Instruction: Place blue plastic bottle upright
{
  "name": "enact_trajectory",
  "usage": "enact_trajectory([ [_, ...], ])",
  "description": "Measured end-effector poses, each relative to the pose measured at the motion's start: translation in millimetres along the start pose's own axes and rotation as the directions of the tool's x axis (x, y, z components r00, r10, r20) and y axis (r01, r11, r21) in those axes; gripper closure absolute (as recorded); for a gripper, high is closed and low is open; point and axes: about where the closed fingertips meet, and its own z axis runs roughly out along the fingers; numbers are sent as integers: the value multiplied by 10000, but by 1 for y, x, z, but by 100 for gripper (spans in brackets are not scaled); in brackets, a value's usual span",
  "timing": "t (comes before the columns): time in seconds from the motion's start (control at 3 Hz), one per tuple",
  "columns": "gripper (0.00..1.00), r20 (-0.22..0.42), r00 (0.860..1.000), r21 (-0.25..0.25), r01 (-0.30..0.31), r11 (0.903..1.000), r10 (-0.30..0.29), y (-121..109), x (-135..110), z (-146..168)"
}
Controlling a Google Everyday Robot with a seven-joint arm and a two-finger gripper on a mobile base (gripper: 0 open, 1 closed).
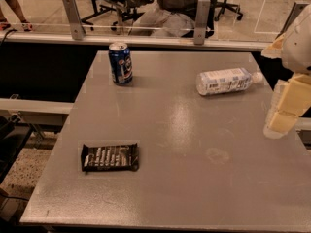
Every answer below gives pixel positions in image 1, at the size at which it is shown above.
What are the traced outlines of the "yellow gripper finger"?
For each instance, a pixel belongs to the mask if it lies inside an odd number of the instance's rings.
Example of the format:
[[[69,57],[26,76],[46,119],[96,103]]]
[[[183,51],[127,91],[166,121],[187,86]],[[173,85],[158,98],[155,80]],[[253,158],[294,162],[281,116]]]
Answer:
[[[261,55],[263,57],[269,58],[269,59],[276,59],[280,58],[282,55],[282,46],[283,41],[285,38],[285,34],[281,34],[278,36],[273,43],[268,45],[262,52]]]
[[[279,80],[273,91],[263,134],[269,139],[280,139],[296,125],[311,107],[311,77],[294,73],[287,81]]]

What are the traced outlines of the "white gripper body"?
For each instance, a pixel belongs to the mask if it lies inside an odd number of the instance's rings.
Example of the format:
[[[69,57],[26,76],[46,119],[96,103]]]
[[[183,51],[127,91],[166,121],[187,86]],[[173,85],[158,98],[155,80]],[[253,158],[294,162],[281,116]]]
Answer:
[[[311,73],[311,5],[307,5],[284,35],[282,64],[295,73]]]

